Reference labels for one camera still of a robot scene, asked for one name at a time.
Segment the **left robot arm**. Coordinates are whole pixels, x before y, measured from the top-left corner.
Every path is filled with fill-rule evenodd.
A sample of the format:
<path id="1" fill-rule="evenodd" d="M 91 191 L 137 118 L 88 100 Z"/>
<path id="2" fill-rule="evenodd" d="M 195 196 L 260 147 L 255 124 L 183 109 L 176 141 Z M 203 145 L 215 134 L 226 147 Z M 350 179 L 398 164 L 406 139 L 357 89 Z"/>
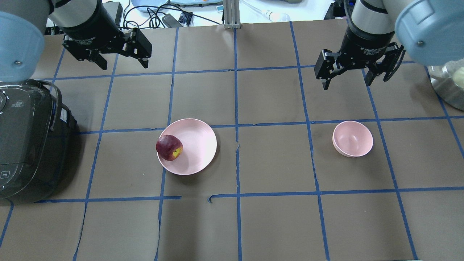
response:
<path id="1" fill-rule="evenodd" d="M 29 79 L 45 47 L 45 26 L 55 23 L 64 48 L 78 61 L 103 70 L 103 54 L 136 58 L 148 68 L 152 44 L 138 28 L 121 31 L 100 0 L 2 0 L 0 5 L 0 79 Z"/>

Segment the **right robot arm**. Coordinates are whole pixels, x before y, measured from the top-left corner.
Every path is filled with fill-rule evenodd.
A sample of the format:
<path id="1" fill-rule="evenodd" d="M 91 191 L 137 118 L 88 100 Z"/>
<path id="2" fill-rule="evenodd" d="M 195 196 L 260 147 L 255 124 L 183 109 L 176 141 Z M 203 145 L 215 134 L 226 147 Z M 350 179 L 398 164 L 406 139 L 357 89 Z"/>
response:
<path id="1" fill-rule="evenodd" d="M 462 0 L 337 0 L 334 15 L 348 26 L 337 52 L 320 52 L 315 77 L 327 90 L 335 76 L 366 68 L 369 86 L 380 75 L 389 81 L 405 53 L 423 66 L 461 60 L 463 14 Z"/>

